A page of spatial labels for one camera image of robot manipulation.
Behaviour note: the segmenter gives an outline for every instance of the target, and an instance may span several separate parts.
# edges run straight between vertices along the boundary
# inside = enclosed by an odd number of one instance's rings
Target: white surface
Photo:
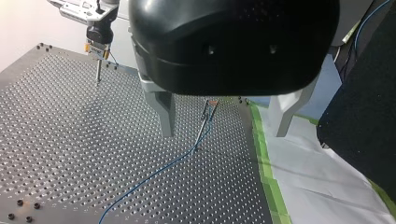
[[[118,63],[137,67],[128,27],[124,19],[112,23],[111,51]],[[40,42],[85,54],[86,26],[62,17],[46,0],[0,0],[0,30],[0,72]]]
[[[322,149],[316,126],[293,117],[285,138],[270,130],[259,108],[268,156],[293,224],[394,224],[368,180],[331,149]]]

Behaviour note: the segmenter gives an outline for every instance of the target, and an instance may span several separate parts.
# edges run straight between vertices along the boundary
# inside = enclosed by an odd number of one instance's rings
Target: screw
[[[35,203],[35,204],[33,205],[33,207],[34,207],[35,209],[39,209],[39,208],[40,208],[40,204],[39,204],[39,203]]]
[[[22,199],[17,200],[17,205],[18,206],[22,206],[23,205],[23,200]]]
[[[30,222],[32,222],[32,221],[33,221],[33,218],[32,218],[32,217],[27,217],[27,218],[26,218],[26,222],[29,222],[29,223],[30,223]]]
[[[12,214],[12,213],[8,214],[8,219],[9,220],[14,220],[14,218],[15,218],[14,214]]]

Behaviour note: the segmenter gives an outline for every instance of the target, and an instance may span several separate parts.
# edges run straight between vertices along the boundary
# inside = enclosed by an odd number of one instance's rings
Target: metal probe
[[[205,125],[206,125],[206,123],[207,123],[208,120],[209,120],[209,116],[208,116],[207,114],[205,114],[204,121],[202,122],[201,130],[199,131],[198,136],[197,136],[197,139],[195,140],[195,144],[194,144],[194,145],[195,145],[196,147],[198,147],[198,146],[197,146],[198,141],[199,141],[199,139],[201,138],[202,131],[204,130],[204,127],[205,127]]]
[[[98,82],[100,82],[100,70],[102,69],[102,60],[98,60],[98,65],[97,65],[97,68],[96,68],[96,80],[98,81]]]

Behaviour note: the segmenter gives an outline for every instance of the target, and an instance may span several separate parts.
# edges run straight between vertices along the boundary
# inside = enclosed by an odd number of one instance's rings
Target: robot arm
[[[62,16],[87,25],[85,51],[101,62],[110,53],[113,32],[111,22],[117,18],[120,0],[49,0],[59,8]]]

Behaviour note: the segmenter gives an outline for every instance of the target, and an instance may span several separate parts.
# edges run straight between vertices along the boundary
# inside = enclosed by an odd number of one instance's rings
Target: black panel
[[[318,137],[396,201],[396,5],[319,121]]]

